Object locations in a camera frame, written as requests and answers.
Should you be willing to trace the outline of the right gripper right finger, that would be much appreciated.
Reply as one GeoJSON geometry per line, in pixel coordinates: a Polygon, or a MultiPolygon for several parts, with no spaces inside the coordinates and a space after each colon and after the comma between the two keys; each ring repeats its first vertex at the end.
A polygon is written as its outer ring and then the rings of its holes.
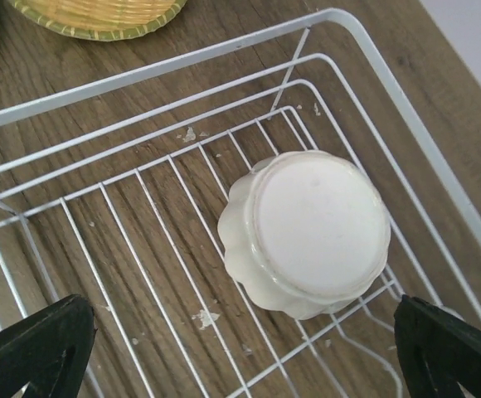
{"type": "Polygon", "coordinates": [[[481,397],[481,331],[403,295],[394,313],[398,361],[412,397],[481,397]]]}

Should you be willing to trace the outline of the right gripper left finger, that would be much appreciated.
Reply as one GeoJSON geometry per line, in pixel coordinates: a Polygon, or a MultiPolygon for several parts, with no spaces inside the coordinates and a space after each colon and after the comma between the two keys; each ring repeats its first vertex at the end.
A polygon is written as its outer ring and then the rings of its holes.
{"type": "Polygon", "coordinates": [[[76,397],[95,341],[94,309],[78,295],[0,332],[0,397],[76,397]]]}

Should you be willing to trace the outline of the white wire dish rack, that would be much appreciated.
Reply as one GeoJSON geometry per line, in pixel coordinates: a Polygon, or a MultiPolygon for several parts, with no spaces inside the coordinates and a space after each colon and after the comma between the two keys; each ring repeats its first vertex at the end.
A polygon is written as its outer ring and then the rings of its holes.
{"type": "Polygon", "coordinates": [[[396,74],[329,8],[57,88],[0,52],[0,331],[95,312],[83,397],[404,397],[403,295],[481,329],[481,215],[396,74]],[[344,308],[258,308],[217,223],[258,162],[322,150],[389,211],[388,263],[344,308]]]}

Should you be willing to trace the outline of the white scalloped bowl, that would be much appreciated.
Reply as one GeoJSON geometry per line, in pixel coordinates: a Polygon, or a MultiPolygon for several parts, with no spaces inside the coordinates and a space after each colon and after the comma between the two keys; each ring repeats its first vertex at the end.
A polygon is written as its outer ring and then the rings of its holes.
{"type": "Polygon", "coordinates": [[[389,213],[355,165],[319,150],[258,162],[219,217],[226,272],[258,307],[306,320],[337,312],[385,269],[389,213]]]}

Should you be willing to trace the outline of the woven bamboo plate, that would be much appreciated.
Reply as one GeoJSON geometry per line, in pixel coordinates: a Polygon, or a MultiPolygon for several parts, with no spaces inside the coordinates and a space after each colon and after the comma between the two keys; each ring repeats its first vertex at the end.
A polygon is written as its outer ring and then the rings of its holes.
{"type": "Polygon", "coordinates": [[[28,20],[62,36],[88,41],[122,41],[167,25],[186,0],[14,0],[28,20]]]}

